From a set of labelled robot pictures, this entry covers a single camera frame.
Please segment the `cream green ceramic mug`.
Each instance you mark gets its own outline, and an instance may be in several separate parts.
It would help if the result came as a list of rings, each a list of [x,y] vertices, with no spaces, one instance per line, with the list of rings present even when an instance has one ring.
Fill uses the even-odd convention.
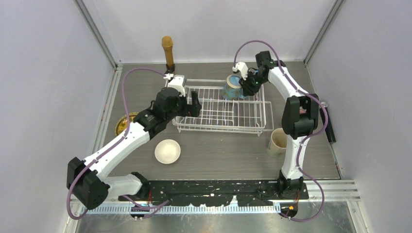
[[[277,128],[272,131],[268,146],[267,154],[270,157],[277,157],[285,154],[287,147],[287,135],[282,128]]]

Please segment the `pink ceramic mug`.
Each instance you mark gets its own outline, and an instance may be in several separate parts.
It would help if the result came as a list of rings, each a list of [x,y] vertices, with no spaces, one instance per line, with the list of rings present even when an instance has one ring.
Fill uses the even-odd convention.
[[[300,110],[299,110],[299,114],[300,115],[302,115],[302,114],[305,114],[306,113],[306,110],[305,109],[303,109],[303,108],[300,108]]]

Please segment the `white floral bowl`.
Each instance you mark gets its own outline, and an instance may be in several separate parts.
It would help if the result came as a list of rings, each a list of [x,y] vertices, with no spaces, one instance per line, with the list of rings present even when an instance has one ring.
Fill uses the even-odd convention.
[[[162,164],[172,164],[176,162],[180,154],[180,145],[172,139],[165,139],[159,142],[154,151],[156,160]]]

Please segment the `blue ceramic mug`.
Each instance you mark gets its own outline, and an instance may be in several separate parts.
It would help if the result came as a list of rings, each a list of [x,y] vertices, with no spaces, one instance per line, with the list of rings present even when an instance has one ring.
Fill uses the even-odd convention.
[[[229,75],[223,87],[222,97],[225,100],[245,99],[243,89],[240,85],[241,77],[238,75]]]

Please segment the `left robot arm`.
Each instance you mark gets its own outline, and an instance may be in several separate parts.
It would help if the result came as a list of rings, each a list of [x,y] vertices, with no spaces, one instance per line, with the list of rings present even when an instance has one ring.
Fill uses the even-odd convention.
[[[88,210],[97,208],[107,199],[123,195],[145,200],[149,188],[142,175],[133,172],[111,177],[109,174],[131,152],[165,130],[175,117],[198,117],[201,108],[197,91],[182,94],[172,87],[162,88],[151,106],[139,112],[115,139],[85,159],[75,157],[69,162],[69,193]]]

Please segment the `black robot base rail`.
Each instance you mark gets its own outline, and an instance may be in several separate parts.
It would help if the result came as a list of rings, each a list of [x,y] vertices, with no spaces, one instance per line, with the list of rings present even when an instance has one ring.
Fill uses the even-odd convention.
[[[268,206],[274,200],[296,203],[308,200],[304,185],[300,191],[279,192],[275,180],[152,180],[143,184],[135,195],[119,196],[119,200],[132,199],[145,204],[168,206],[223,207],[237,200],[241,207]]]

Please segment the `large yellow woven plate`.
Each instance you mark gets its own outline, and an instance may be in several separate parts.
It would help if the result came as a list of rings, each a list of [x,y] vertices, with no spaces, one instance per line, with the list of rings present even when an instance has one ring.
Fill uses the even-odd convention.
[[[127,123],[129,121],[133,122],[134,118],[138,115],[138,112],[130,112],[129,116],[122,116],[115,126],[115,136],[121,134],[127,128]]]

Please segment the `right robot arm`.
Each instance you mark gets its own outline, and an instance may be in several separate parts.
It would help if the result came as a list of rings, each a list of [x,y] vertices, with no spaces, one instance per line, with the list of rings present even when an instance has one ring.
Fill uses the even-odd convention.
[[[255,58],[257,68],[250,69],[244,62],[235,62],[232,70],[241,76],[239,83],[244,96],[253,96],[264,83],[271,83],[285,100],[281,126],[287,146],[275,190],[281,198],[290,199],[303,188],[301,166],[309,137],[318,127],[319,99],[302,89],[289,74],[285,63],[273,60],[269,51],[261,51]]]

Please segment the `black microphone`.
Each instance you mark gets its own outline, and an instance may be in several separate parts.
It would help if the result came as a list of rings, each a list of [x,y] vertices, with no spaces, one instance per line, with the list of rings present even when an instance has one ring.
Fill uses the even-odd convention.
[[[331,124],[331,119],[330,119],[329,112],[328,112],[327,102],[323,101],[322,105],[324,106],[324,108],[326,110],[326,113],[327,113],[327,117],[328,117],[328,122],[327,122],[327,125],[326,125],[326,128],[325,128],[326,137],[328,139],[328,142],[330,144],[333,144],[333,143],[336,143],[336,137],[335,137],[335,133],[334,133],[334,130],[333,130],[333,127],[332,127],[332,124]],[[320,116],[321,116],[321,119],[322,119],[322,123],[325,124],[326,115],[324,114],[322,109],[320,109],[319,112],[320,112]]]

